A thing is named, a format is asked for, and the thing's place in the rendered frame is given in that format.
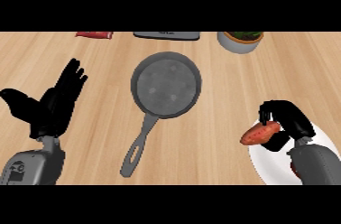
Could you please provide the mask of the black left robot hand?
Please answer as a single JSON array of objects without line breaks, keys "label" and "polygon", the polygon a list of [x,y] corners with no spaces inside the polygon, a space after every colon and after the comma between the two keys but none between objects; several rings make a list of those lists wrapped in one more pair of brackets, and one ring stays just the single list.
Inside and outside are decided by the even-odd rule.
[{"label": "black left robot hand", "polygon": [[17,89],[0,91],[12,116],[32,125],[33,139],[46,135],[60,137],[66,133],[88,79],[80,61],[72,59],[57,85],[48,89],[41,100],[30,98]]}]

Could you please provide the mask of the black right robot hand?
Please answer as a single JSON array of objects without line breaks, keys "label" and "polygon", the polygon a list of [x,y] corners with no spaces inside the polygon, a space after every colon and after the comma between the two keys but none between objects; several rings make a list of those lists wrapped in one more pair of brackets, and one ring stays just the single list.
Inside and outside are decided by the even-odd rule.
[{"label": "black right robot hand", "polygon": [[283,127],[283,131],[275,133],[263,144],[266,150],[278,152],[291,138],[308,142],[312,140],[312,137],[317,135],[314,125],[306,114],[291,101],[266,101],[260,106],[259,115],[262,124],[274,120]]}]

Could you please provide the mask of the orange sweet potato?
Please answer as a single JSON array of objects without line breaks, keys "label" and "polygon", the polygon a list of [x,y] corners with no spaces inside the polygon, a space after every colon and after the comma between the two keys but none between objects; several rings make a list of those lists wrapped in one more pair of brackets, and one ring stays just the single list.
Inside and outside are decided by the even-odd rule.
[{"label": "orange sweet potato", "polygon": [[260,145],[269,142],[271,137],[280,132],[280,123],[268,121],[266,125],[258,123],[243,135],[240,142],[244,145]]}]

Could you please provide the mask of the white plate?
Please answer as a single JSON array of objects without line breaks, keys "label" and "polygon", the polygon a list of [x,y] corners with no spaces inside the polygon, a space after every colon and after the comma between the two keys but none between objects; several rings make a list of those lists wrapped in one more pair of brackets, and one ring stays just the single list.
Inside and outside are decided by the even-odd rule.
[{"label": "white plate", "polygon": [[[312,137],[311,144],[328,147],[341,160],[341,154],[334,145],[330,136],[322,129],[314,125],[317,135]],[[253,167],[266,185],[302,185],[302,180],[291,169],[291,157],[287,153],[294,148],[294,139],[289,141],[278,152],[271,152],[262,145],[250,145],[249,152],[253,161]]]}]

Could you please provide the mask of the grey frying pan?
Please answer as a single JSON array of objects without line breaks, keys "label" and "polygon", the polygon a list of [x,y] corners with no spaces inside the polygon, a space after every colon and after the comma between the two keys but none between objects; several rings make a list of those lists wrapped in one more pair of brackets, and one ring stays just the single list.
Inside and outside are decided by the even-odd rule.
[{"label": "grey frying pan", "polygon": [[181,116],[197,104],[201,75],[196,62],[173,51],[153,54],[135,69],[131,92],[145,117],[142,131],[120,169],[120,174],[126,178],[132,176],[141,162],[145,140],[157,121]]}]

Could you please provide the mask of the red packet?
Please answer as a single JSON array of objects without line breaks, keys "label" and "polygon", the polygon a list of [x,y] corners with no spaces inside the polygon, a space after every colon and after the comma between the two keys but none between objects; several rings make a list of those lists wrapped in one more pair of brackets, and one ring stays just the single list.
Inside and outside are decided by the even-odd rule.
[{"label": "red packet", "polygon": [[94,39],[113,39],[114,32],[77,32],[76,37],[86,37]]}]

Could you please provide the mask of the white pot with plant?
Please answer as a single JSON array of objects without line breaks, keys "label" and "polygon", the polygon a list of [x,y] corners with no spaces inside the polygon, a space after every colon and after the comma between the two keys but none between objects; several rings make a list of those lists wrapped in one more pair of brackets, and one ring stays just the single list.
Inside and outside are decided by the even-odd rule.
[{"label": "white pot with plant", "polygon": [[265,35],[260,34],[260,37],[256,40],[246,41],[238,39],[231,33],[219,32],[218,41],[224,48],[238,54],[247,54],[253,52],[258,48],[260,41],[263,40]]}]

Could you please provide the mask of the dark grey flat appliance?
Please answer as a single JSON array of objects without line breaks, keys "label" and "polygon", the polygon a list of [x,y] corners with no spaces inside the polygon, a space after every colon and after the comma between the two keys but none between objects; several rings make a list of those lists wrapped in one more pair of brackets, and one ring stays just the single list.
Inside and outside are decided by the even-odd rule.
[{"label": "dark grey flat appliance", "polygon": [[135,32],[134,35],[139,38],[175,41],[197,41],[200,39],[200,32]]}]

